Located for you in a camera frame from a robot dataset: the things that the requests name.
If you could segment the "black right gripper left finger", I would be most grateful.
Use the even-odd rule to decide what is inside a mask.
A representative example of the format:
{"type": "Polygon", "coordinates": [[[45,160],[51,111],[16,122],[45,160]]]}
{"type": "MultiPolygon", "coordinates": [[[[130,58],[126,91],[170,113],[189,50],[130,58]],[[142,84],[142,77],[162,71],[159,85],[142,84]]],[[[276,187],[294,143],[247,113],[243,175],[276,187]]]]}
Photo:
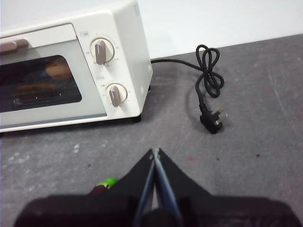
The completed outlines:
{"type": "Polygon", "coordinates": [[[153,151],[109,189],[87,194],[57,194],[30,201],[18,215],[16,227],[130,227],[151,176],[153,151]]]}

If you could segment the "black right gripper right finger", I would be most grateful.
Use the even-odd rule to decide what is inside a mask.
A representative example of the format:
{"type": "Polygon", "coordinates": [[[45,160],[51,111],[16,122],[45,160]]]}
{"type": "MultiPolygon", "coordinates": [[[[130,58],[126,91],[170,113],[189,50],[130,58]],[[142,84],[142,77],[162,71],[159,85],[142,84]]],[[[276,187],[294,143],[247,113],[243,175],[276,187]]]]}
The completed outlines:
{"type": "Polygon", "coordinates": [[[300,227],[289,205],[265,197],[214,195],[157,149],[159,173],[186,227],[300,227]]]}

